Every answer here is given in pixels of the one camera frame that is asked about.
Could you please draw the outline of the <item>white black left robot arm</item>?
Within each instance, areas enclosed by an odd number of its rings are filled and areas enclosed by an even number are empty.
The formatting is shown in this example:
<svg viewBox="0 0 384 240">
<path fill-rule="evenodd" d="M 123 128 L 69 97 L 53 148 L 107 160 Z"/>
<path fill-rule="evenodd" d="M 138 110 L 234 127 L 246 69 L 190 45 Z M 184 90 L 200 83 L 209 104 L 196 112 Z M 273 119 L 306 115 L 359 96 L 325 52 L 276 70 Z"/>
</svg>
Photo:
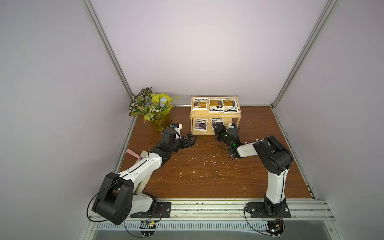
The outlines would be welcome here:
<svg viewBox="0 0 384 240">
<path fill-rule="evenodd" d="M 181 125 L 173 124 L 162 132 L 162 139 L 132 167 L 118 174 L 107 174 L 99 192 L 92 198 L 92 211 L 106 221 L 120 225 L 127 217 L 154 217 L 157 199 L 136 193 L 139 184 L 162 167 L 179 150 L 193 147 L 197 136 L 181 136 Z"/>
</svg>

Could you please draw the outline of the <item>purple coffee bag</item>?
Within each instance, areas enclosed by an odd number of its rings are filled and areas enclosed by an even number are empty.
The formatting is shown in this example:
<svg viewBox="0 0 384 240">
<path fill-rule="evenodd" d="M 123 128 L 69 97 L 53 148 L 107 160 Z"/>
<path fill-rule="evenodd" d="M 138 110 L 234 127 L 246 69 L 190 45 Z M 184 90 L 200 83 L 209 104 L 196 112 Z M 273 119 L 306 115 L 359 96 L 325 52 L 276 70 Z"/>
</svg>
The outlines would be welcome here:
<svg viewBox="0 0 384 240">
<path fill-rule="evenodd" d="M 208 129 L 208 122 L 208 119 L 196 119 L 194 130 L 206 132 Z"/>
<path fill-rule="evenodd" d="M 221 126 L 224 124 L 223 118 L 211 118 L 212 130 L 215 129 L 215 126 Z"/>
</svg>

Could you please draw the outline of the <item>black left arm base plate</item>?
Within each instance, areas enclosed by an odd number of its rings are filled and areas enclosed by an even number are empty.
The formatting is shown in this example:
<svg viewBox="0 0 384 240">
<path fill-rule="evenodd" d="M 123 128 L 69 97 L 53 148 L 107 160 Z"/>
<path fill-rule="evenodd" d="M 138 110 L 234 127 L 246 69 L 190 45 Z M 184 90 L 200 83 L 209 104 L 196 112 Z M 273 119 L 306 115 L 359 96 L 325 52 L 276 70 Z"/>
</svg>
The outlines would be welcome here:
<svg viewBox="0 0 384 240">
<path fill-rule="evenodd" d="M 172 209 L 171 202 L 155 202 L 152 203 L 150 209 L 146 212 L 139 212 L 131 214 L 130 218 L 140 218 L 140 219 L 153 219 L 153 218 L 170 218 Z"/>
</svg>

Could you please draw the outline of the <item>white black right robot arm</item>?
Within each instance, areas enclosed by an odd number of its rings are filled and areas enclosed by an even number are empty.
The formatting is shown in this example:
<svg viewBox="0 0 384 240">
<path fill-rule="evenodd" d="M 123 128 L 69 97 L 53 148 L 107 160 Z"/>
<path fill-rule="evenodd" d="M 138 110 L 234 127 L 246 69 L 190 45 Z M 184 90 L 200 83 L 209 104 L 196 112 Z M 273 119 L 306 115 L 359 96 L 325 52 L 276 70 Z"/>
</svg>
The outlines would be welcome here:
<svg viewBox="0 0 384 240">
<path fill-rule="evenodd" d="M 213 128 L 217 141 L 226 144 L 232 158 L 242 159 L 250 156 L 260 158 L 268 171 L 264 211 L 269 216 L 278 215 L 286 203 L 286 179 L 294 160 L 291 152 L 275 136 L 243 144 L 235 124 L 228 128 L 224 125 L 214 125 Z"/>
</svg>

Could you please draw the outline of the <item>yellow coffee bag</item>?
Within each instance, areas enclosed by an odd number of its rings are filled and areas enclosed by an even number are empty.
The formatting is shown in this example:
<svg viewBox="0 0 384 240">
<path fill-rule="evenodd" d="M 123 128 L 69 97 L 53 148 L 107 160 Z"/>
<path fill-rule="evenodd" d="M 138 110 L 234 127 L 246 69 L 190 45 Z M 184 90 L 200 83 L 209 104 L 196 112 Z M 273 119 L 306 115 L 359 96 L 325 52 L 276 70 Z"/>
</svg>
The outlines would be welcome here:
<svg viewBox="0 0 384 240">
<path fill-rule="evenodd" d="M 193 98 L 192 111 L 206 111 L 208 109 L 207 98 Z"/>
<path fill-rule="evenodd" d="M 222 99 L 222 102 L 223 102 L 223 112 L 225 114 L 239 113 L 239 108 L 238 108 L 236 99 Z"/>
<path fill-rule="evenodd" d="M 224 112 L 224 106 L 223 106 L 223 100 L 222 99 L 208 99 L 210 109 L 210 113 L 223 113 Z"/>
</svg>

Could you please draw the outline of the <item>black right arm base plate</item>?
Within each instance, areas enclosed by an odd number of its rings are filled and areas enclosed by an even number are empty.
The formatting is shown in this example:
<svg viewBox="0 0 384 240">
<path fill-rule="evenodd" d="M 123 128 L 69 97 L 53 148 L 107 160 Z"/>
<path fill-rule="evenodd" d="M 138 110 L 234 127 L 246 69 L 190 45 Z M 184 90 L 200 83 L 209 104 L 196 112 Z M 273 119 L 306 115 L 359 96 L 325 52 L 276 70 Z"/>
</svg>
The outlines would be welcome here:
<svg viewBox="0 0 384 240">
<path fill-rule="evenodd" d="M 245 206 L 246 213 L 250 213 L 252 218 L 291 218 L 291 212 L 286 202 L 271 204 L 266 202 L 249 202 Z"/>
</svg>

